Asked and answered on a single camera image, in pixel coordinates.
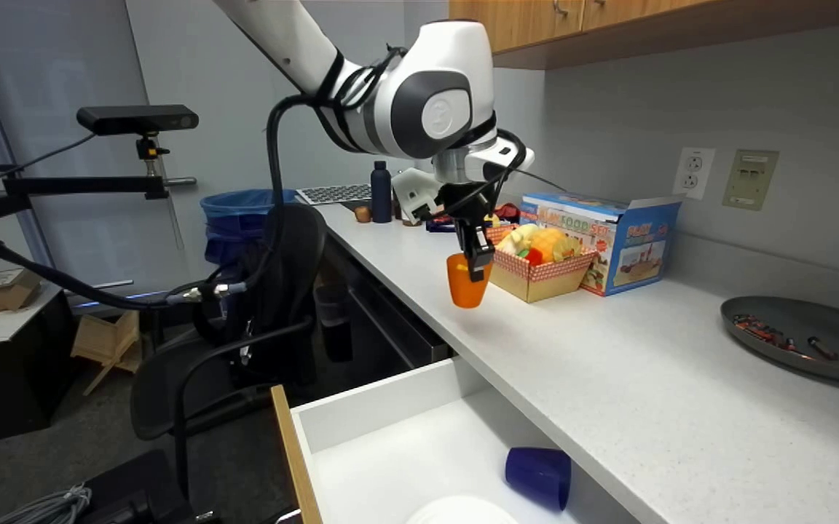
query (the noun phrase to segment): kitchen counter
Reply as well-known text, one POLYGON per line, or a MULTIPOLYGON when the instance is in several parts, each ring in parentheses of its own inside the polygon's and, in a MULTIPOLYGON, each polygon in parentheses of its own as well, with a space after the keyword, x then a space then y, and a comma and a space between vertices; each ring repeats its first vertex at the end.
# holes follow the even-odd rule
POLYGON ((454 237, 356 224, 334 239, 639 521, 839 521, 839 384, 739 349, 725 298, 656 282, 522 303, 448 300, 454 237))

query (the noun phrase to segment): wooden cabinet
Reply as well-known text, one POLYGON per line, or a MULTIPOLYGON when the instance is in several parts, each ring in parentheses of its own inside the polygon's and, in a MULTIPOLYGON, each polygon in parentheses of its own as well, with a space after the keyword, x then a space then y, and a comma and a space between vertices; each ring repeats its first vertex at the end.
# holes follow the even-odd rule
POLYGON ((451 19, 480 20, 496 54, 572 35, 583 23, 583 0, 451 0, 451 19))
POLYGON ((839 0, 451 0, 448 6, 451 19, 487 26, 499 68, 522 70, 839 26, 839 0))
POLYGON ((585 0, 583 33, 643 19, 646 0, 585 0))

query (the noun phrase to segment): open drawer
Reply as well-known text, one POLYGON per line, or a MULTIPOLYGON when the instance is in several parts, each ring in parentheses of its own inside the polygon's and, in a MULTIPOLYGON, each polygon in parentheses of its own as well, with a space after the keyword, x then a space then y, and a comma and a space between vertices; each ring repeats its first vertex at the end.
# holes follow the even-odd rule
POLYGON ((512 447, 550 444, 460 358, 295 410, 277 409, 277 419, 307 524, 419 524, 433 503, 458 511, 465 502, 499 511, 503 518, 496 521, 580 521, 580 470, 563 514, 543 511, 503 483, 512 447))

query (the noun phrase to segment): small orange object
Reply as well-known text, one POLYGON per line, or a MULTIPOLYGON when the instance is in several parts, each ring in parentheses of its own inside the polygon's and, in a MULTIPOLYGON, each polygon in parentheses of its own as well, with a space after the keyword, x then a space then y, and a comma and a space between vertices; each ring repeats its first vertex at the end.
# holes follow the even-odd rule
POLYGON ((356 223, 368 224, 371 223, 371 211, 368 208, 356 208, 356 223))
POLYGON ((483 269, 483 279, 473 282, 470 262, 464 253, 451 253, 445 260, 448 269, 448 291, 451 303, 460 310, 477 310, 490 282, 490 266, 483 269))

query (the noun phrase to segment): electrical outlet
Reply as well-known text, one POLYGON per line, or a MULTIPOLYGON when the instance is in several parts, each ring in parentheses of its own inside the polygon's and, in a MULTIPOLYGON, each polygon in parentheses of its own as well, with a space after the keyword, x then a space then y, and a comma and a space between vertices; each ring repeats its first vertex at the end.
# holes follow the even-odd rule
POLYGON ((763 211, 774 164, 777 164, 777 153, 736 148, 729 189, 722 193, 722 204, 742 208, 742 211, 763 211))
POLYGON ((716 148, 682 148, 674 195, 706 199, 716 148))

